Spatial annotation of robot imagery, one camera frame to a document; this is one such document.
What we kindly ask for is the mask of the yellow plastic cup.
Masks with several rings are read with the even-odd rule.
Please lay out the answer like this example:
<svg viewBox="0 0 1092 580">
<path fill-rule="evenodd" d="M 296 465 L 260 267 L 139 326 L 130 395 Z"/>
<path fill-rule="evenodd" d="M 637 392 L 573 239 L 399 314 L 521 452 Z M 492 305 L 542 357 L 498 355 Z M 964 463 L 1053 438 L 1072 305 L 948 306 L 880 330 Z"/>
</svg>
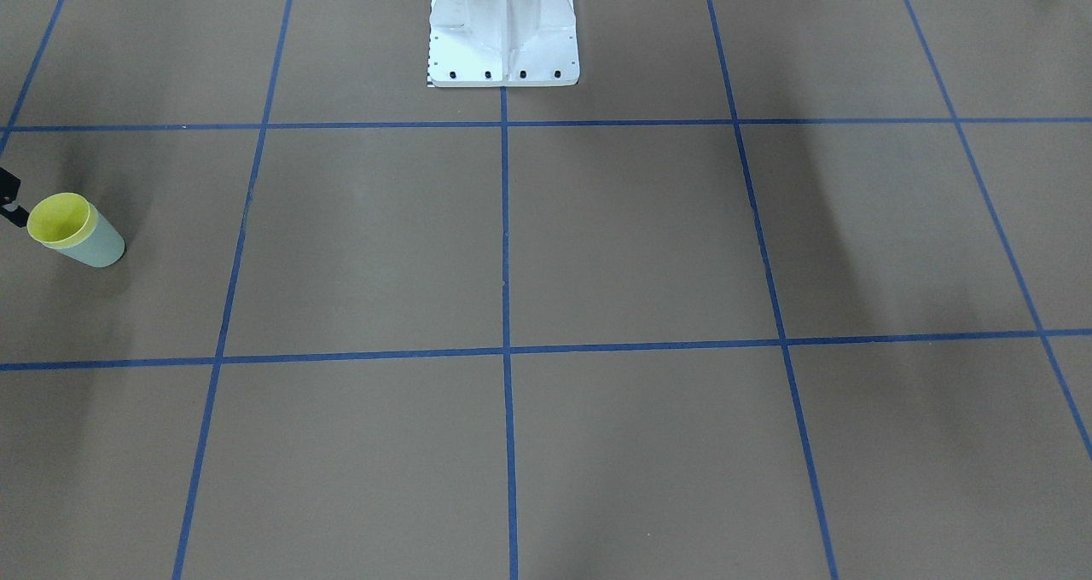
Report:
<svg viewBox="0 0 1092 580">
<path fill-rule="evenodd" d="M 35 241 L 63 250 L 85 242 L 98 224 L 97 209 L 78 193 L 57 193 L 32 208 L 26 229 Z"/>
</svg>

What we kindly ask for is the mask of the pale green plastic cup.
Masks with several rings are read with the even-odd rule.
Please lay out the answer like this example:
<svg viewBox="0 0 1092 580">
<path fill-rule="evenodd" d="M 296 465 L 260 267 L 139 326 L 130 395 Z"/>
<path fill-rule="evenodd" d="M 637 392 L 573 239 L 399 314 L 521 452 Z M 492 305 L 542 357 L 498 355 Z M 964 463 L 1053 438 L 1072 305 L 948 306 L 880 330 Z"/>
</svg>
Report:
<svg viewBox="0 0 1092 580">
<path fill-rule="evenodd" d="M 124 238 L 97 208 L 90 206 L 90 215 L 75 238 L 78 241 L 55 251 L 91 268 L 108 268 L 124 257 Z"/>
</svg>

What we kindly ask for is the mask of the brown paper table cover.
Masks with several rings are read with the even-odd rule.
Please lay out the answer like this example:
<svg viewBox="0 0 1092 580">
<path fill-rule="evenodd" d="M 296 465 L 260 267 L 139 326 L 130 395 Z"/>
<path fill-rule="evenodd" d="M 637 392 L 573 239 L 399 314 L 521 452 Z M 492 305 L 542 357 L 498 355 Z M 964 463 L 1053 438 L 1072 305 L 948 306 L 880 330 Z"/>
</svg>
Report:
<svg viewBox="0 0 1092 580">
<path fill-rule="evenodd" d="M 3 0 L 4 579 L 1088 579 L 1089 0 Z"/>
</svg>

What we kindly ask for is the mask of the white pillar with base plate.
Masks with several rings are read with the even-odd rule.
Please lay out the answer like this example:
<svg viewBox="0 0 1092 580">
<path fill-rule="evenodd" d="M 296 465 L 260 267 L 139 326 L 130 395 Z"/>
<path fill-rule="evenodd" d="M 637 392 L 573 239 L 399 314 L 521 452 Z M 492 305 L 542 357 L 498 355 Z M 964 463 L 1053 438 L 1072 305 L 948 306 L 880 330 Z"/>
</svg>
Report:
<svg viewBox="0 0 1092 580">
<path fill-rule="evenodd" d="M 430 0 L 427 84 L 538 88 L 580 81 L 575 0 Z"/>
</svg>

